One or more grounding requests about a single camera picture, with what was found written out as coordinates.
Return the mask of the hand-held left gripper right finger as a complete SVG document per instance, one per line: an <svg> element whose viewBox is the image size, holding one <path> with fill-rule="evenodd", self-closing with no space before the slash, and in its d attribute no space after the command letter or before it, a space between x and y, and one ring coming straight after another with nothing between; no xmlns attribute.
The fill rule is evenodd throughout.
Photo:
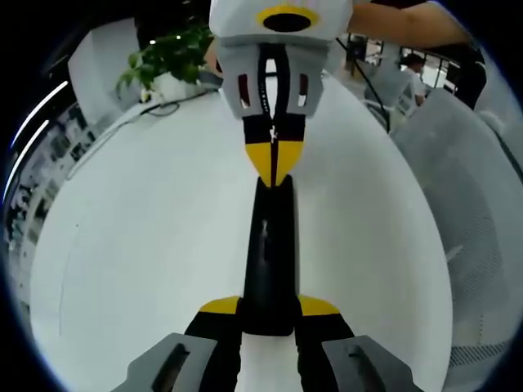
<svg viewBox="0 0 523 392"><path fill-rule="evenodd" d="M357 336L331 303L298 297L297 371L304 391L414 391L410 367L369 336Z"/></svg>

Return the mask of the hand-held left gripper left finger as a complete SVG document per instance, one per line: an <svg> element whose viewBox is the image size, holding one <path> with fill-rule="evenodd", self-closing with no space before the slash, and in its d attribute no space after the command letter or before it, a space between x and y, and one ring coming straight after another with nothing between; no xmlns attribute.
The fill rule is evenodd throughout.
<svg viewBox="0 0 523 392"><path fill-rule="evenodd" d="M116 391L233 391L241 366L240 298L203 305L183 333L132 360Z"/></svg>

